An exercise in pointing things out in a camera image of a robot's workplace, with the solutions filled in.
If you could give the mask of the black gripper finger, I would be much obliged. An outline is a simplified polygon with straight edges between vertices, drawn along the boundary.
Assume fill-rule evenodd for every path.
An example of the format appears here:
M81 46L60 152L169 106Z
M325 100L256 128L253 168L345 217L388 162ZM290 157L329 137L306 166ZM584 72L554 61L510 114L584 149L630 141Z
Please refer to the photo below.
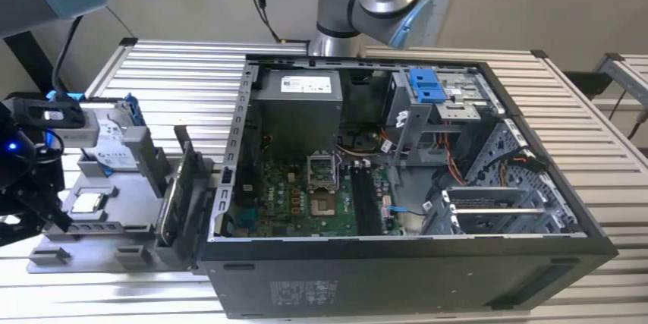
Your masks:
M22 186L22 203L36 216L62 232L68 232L72 218L61 210L58 190L50 183L26 182Z
M1 246L40 235L44 219L34 212L1 211Z

